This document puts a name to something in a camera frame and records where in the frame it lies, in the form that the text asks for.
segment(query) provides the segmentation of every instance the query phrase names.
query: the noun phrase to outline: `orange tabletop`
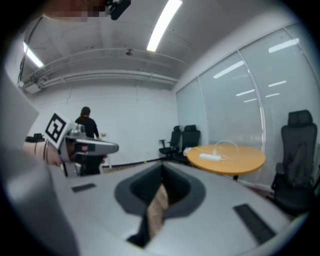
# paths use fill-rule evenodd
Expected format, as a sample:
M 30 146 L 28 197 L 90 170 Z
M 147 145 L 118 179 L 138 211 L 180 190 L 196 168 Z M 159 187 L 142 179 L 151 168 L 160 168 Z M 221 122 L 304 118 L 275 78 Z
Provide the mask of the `orange tabletop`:
M 215 146 L 218 155 L 223 155 L 228 160 L 221 160 L 219 162 L 201 159 L 199 155 L 201 153 L 212 154 L 214 145 L 204 145 L 192 148 L 187 158 L 194 166 L 213 173 L 222 175 L 243 175 L 254 172 L 264 165 L 266 156 L 260 150 L 248 147 L 238 146 L 239 154 L 237 149 L 232 144 L 218 144 Z

